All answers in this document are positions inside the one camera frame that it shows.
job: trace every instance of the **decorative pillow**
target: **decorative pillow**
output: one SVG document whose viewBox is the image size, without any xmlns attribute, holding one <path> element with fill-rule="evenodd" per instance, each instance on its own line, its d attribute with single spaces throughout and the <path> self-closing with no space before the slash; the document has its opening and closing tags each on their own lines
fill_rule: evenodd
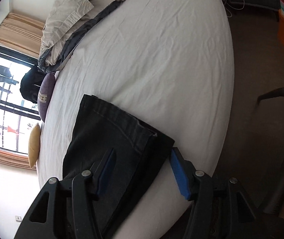
<svg viewBox="0 0 284 239">
<path fill-rule="evenodd" d="M 28 158 L 29 158 L 30 168 L 32 168 L 36 164 L 36 161 L 38 160 L 39 157 L 40 136 L 41 136 L 41 129 L 39 124 L 37 123 L 34 126 L 34 128 L 32 128 L 29 138 Z"/>
<path fill-rule="evenodd" d="M 38 94 L 39 115 L 43 122 L 46 120 L 47 110 L 55 86 L 55 76 L 51 72 L 44 77 Z"/>
</svg>

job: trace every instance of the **brown carpet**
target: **brown carpet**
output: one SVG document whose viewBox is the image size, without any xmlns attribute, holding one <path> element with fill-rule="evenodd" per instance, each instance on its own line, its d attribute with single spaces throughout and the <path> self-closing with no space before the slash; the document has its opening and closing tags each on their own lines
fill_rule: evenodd
<svg viewBox="0 0 284 239">
<path fill-rule="evenodd" d="M 284 47 L 277 39 L 273 12 L 246 6 L 229 18 L 235 82 L 229 127 L 215 173 L 236 177 L 258 206 L 284 157 L 284 98 L 262 101 L 259 95 L 284 87 Z M 180 239 L 188 210 L 162 239 Z M 284 226 L 278 234 L 284 234 Z"/>
</svg>

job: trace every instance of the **screw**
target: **screw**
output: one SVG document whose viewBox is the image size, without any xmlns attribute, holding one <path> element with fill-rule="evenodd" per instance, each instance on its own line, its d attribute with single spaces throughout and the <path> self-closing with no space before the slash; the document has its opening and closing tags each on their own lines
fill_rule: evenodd
<svg viewBox="0 0 284 239">
<path fill-rule="evenodd" d="M 82 176 L 86 177 L 86 176 L 89 176 L 91 175 L 91 172 L 89 170 L 85 170 L 82 172 Z"/>
<path fill-rule="evenodd" d="M 57 179 L 56 178 L 51 178 L 49 179 L 49 183 L 50 184 L 55 184 L 57 182 Z"/>
<path fill-rule="evenodd" d="M 196 176 L 198 176 L 198 177 L 202 177 L 202 176 L 204 176 L 204 172 L 203 171 L 201 171 L 201 170 L 197 170 L 196 172 L 195 172 L 195 175 Z"/>
<path fill-rule="evenodd" d="M 238 180 L 235 177 L 231 177 L 229 178 L 229 182 L 235 184 L 238 182 Z"/>
</svg>

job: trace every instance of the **mattress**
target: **mattress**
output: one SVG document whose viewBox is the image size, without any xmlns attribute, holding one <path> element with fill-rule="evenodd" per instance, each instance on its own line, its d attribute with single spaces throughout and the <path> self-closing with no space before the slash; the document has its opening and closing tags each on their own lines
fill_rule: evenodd
<svg viewBox="0 0 284 239">
<path fill-rule="evenodd" d="M 40 186 L 62 163 L 84 94 L 95 95 L 175 140 L 212 175 L 226 135 L 234 84 L 221 0 L 126 0 L 88 32 L 59 72 L 41 134 Z M 160 238 L 185 212 L 166 161 L 116 239 Z"/>
</svg>

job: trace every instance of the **black bag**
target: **black bag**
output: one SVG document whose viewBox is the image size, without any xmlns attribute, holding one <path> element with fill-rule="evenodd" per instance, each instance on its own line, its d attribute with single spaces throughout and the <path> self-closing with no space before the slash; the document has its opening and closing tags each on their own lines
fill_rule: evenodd
<svg viewBox="0 0 284 239">
<path fill-rule="evenodd" d="M 20 84 L 20 93 L 25 100 L 38 103 L 39 90 L 45 76 L 46 73 L 42 72 L 37 66 L 33 66 L 23 76 Z"/>
</svg>

